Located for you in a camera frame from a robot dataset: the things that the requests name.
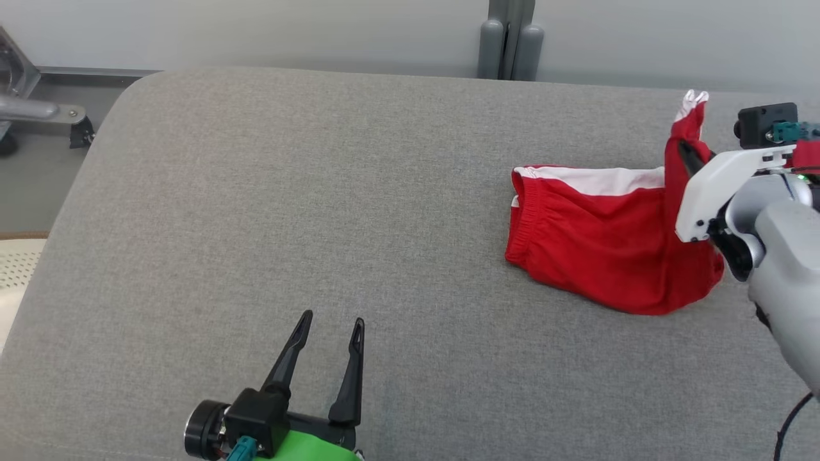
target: metal bracket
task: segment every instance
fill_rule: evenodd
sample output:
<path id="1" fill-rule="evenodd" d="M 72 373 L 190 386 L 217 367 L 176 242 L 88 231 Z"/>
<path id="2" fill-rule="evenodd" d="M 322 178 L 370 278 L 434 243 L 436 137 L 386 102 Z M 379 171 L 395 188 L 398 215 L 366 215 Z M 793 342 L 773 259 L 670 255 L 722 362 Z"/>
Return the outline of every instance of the metal bracket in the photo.
<path id="1" fill-rule="evenodd" d="M 490 0 L 481 25 L 478 78 L 535 80 L 544 30 L 532 23 L 535 0 Z"/>
<path id="2" fill-rule="evenodd" d="M 5 88 L 0 86 L 0 94 L 6 94 L 12 98 L 26 99 L 31 94 L 37 82 L 40 80 L 40 73 L 9 37 L 8 33 L 0 27 L 0 75 L 8 73 L 8 80 Z M 11 121 L 0 121 L 0 138 L 11 126 Z"/>

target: black cable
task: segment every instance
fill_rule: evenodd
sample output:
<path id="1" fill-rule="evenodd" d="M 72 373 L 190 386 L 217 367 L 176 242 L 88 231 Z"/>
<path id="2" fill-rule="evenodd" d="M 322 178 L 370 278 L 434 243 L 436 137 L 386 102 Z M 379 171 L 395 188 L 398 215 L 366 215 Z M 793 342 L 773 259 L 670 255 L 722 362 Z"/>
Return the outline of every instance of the black cable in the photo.
<path id="1" fill-rule="evenodd" d="M 801 409 L 811 400 L 813 397 L 812 393 L 809 392 L 800 402 L 795 405 L 795 407 L 789 413 L 788 418 L 783 422 L 783 426 L 781 426 L 780 431 L 777 431 L 777 443 L 774 445 L 774 461 L 780 461 L 780 453 L 783 451 L 783 440 L 786 438 L 786 431 L 789 430 L 789 426 L 791 426 L 791 422 L 795 420 L 797 413 L 800 412 Z"/>
<path id="2" fill-rule="evenodd" d="M 798 171 L 808 171 L 808 170 L 820 170 L 820 165 L 811 165 L 808 167 L 793 167 L 792 172 L 796 173 Z"/>

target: gray cushion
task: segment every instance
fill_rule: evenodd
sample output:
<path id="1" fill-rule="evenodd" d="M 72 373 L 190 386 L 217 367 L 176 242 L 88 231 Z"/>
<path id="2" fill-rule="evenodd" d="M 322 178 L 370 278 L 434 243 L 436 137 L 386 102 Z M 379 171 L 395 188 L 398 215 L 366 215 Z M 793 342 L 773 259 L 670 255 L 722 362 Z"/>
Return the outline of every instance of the gray cushion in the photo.
<path id="1" fill-rule="evenodd" d="M 503 251 L 525 163 L 655 167 L 683 91 L 277 69 L 150 76 L 102 125 L 0 362 L 8 459 L 187 459 L 315 311 L 291 409 L 326 415 L 367 323 L 368 459 L 770 459 L 804 385 L 728 278 L 666 317 Z M 705 140 L 735 148 L 713 94 Z M 796 100 L 801 115 L 820 105 Z M 816 459 L 820 412 L 784 459 Z"/>

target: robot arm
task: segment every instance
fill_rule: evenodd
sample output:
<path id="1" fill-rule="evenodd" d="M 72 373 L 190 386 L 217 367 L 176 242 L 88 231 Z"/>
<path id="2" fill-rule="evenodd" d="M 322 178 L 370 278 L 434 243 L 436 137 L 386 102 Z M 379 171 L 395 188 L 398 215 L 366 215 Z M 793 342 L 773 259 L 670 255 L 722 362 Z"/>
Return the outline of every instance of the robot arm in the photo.
<path id="1" fill-rule="evenodd" d="M 820 399 L 820 203 L 784 168 L 794 149 L 725 152 L 693 171 L 676 233 L 715 243 L 735 278 L 749 283 L 783 358 Z"/>
<path id="2" fill-rule="evenodd" d="M 313 311 L 305 311 L 259 390 L 247 388 L 233 404 L 204 400 L 185 425 L 185 452 L 227 461 L 361 461 L 356 426 L 362 420 L 364 321 L 353 326 L 350 359 L 327 419 L 288 411 L 290 381 L 308 342 Z"/>

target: green robot part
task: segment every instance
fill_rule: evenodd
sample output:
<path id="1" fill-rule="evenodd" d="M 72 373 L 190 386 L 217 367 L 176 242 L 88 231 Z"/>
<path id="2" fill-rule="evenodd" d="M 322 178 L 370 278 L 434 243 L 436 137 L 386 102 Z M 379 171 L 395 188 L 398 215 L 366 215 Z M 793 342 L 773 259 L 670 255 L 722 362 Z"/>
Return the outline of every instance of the green robot part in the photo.
<path id="1" fill-rule="evenodd" d="M 364 321 L 353 327 L 350 360 L 327 419 L 288 411 L 296 359 L 308 341 L 313 312 L 302 314 L 259 390 L 247 388 L 233 404 L 204 400 L 191 413 L 185 452 L 215 461 L 355 461 L 356 426 L 362 420 Z"/>

